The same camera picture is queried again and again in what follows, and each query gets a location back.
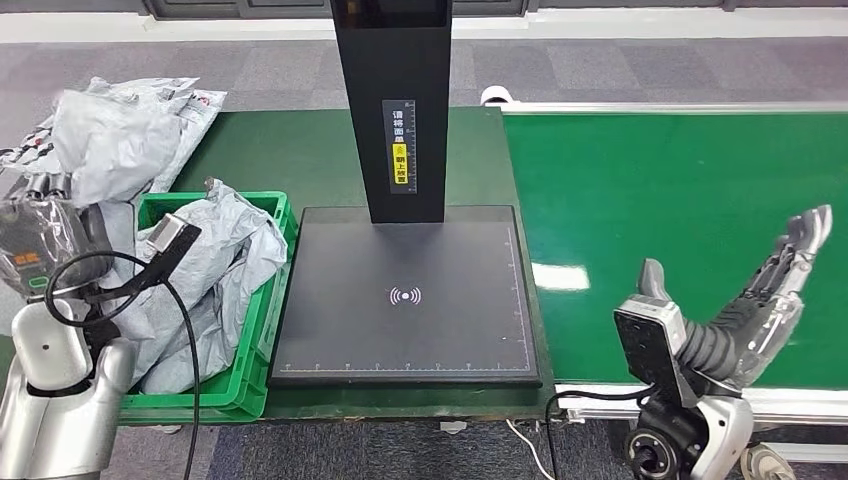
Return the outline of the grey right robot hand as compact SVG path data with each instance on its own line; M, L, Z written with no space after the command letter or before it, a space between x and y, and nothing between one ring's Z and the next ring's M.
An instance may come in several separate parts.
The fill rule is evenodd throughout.
M613 314L630 372L686 402L699 396L699 382L733 391L753 384L799 323L802 291L832 227L829 204L791 217L740 293L708 322L686 318L663 265L644 259L636 293Z

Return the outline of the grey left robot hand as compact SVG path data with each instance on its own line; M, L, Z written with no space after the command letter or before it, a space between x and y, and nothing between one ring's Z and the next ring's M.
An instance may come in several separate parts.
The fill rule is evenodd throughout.
M77 207L71 193L71 175L38 173L1 200L1 280L27 302L43 298L61 264L111 248L99 206Z

